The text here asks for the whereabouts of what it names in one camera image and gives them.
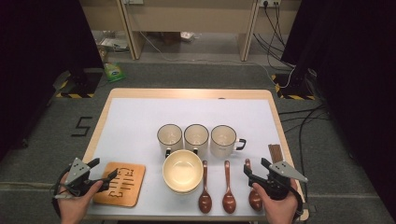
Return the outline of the black curtain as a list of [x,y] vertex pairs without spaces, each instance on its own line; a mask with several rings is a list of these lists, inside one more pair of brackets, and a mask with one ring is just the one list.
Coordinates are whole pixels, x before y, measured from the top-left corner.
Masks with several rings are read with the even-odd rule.
[[79,0],[0,0],[0,161],[32,130],[53,83],[102,66]]
[[283,57],[318,85],[396,220],[396,0],[301,0]]

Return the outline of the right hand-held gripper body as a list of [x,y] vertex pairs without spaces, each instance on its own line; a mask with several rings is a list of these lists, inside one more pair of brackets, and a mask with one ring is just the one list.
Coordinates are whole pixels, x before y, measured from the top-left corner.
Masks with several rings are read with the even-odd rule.
[[267,178],[260,180],[259,185],[263,187],[268,196],[277,201],[286,198],[290,192],[290,181],[292,179],[308,182],[308,178],[298,172],[294,167],[286,161],[272,163],[268,170]]

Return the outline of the person's right hand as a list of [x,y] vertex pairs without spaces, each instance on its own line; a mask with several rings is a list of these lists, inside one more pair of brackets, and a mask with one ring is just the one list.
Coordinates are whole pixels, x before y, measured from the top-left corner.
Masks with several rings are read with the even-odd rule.
[[271,199],[265,189],[258,183],[253,183],[252,187],[262,198],[265,216],[269,224],[292,224],[297,211],[298,201],[290,191],[288,196],[282,201]]

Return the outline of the green plastic packet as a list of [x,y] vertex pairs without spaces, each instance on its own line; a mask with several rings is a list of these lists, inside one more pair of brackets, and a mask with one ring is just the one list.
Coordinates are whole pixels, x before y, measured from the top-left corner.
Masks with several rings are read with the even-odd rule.
[[125,78],[123,71],[117,63],[105,63],[104,69],[108,82],[115,82]]

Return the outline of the row of brown chopsticks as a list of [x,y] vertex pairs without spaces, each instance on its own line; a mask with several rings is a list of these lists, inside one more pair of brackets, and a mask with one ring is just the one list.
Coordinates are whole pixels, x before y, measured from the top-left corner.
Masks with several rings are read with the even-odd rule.
[[283,154],[282,154],[282,149],[280,145],[277,144],[270,144],[268,146],[269,152],[271,155],[271,159],[273,163],[283,161]]

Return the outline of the beige wooden desk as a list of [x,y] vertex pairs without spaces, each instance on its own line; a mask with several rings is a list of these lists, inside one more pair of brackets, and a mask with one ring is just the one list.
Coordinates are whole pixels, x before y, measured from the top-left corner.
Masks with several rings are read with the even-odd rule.
[[93,30],[123,31],[131,56],[140,58],[145,32],[234,34],[245,61],[252,36],[270,34],[278,22],[287,35],[302,0],[260,7],[259,0],[78,0]]

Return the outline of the clear plastic bag clutter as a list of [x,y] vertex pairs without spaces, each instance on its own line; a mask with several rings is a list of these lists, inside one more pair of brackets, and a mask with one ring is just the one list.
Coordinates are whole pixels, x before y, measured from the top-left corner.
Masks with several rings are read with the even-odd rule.
[[92,30],[92,36],[103,63],[108,56],[130,51],[126,34],[123,31]]

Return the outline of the black hazard-striped stand base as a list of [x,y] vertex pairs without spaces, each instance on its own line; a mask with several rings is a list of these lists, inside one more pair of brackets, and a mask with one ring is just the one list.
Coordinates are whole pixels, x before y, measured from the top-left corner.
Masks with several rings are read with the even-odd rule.
[[274,74],[276,94],[281,99],[314,100],[315,96],[303,78],[293,79],[288,74]]
[[60,75],[55,96],[71,99],[92,98],[103,75],[104,71],[99,68],[84,69],[82,77],[73,76],[66,71]]

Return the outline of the brown wooden spoon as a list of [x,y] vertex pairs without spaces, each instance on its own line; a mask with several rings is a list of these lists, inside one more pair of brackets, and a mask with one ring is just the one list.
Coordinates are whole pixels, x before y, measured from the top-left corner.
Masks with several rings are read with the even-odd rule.
[[212,199],[207,190],[207,161],[203,161],[203,191],[199,197],[198,205],[202,213],[208,214],[212,209]]
[[231,174],[230,174],[230,162],[224,162],[225,178],[226,178],[226,191],[222,199],[222,206],[226,213],[232,214],[236,209],[236,199],[233,196],[231,190]]
[[[245,159],[244,174],[249,178],[248,185],[251,186],[252,182],[250,179],[250,175],[251,175],[250,159]],[[253,210],[255,210],[257,212],[260,212],[262,210],[261,196],[258,194],[258,192],[254,188],[250,188],[250,193],[248,195],[248,201],[249,201],[249,204]]]

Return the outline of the square wooden cutout coaster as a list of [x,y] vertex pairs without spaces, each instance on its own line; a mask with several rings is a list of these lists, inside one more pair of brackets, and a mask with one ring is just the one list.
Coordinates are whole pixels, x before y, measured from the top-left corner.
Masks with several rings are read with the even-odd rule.
[[103,173],[107,177],[117,170],[117,175],[109,182],[108,190],[98,192],[93,201],[99,204],[134,207],[146,172],[143,164],[109,162]]

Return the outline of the grey metal table bracket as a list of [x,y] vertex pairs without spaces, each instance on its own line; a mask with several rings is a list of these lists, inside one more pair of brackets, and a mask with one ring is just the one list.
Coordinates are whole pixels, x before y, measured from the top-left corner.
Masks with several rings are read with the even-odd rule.
[[308,214],[311,212],[315,213],[316,211],[317,211],[317,208],[313,204],[303,203],[301,215]]

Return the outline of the white ribbed black-rimmed mug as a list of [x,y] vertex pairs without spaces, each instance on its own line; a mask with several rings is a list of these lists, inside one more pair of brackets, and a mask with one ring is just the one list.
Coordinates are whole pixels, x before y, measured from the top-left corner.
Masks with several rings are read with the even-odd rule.
[[210,134],[210,152],[217,158],[227,158],[243,150],[246,143],[247,140],[238,138],[235,129],[228,125],[218,125]]
[[192,124],[184,132],[185,148],[203,157],[208,148],[209,132],[202,124]]
[[183,132],[176,124],[165,124],[157,132],[157,139],[164,155],[183,148]]

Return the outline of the person's left hand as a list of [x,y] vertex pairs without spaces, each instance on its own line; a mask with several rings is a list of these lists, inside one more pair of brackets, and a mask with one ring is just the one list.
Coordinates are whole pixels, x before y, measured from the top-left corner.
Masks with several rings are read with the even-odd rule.
[[59,199],[58,205],[61,212],[61,224],[79,224],[87,213],[92,197],[98,192],[102,185],[103,182],[98,181],[81,197]]

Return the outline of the white table mat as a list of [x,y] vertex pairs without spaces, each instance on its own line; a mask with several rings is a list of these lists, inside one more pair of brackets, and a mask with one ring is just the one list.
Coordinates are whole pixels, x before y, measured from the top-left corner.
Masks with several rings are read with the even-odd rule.
[[[146,166],[145,177],[136,206],[93,203],[88,214],[109,219],[263,219],[264,213],[254,211],[248,203],[250,187],[243,166],[249,159],[255,175],[268,174],[268,170],[261,165],[261,159],[269,160],[268,146],[280,142],[281,132],[276,128],[275,115],[267,100],[114,99],[94,151],[100,164],[92,169],[91,178],[100,177],[112,161],[143,164]],[[208,164],[207,186],[212,199],[208,214],[202,214],[198,207],[201,188],[190,194],[177,194],[165,185],[164,153],[157,132],[168,123],[182,129],[198,123],[209,130],[225,124],[234,128],[239,138],[247,141],[244,149],[233,152],[227,158],[231,164],[231,190],[236,199],[233,214],[226,213],[222,207],[226,191],[224,160],[212,156],[210,152],[202,156]]]

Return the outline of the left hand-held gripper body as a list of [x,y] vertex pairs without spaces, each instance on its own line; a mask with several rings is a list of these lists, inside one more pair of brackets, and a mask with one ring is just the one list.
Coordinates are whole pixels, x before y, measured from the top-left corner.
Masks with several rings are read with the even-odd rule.
[[75,158],[70,165],[67,178],[64,181],[64,187],[74,196],[85,195],[91,186],[96,183],[96,180],[89,179],[90,171],[87,168],[87,163]]

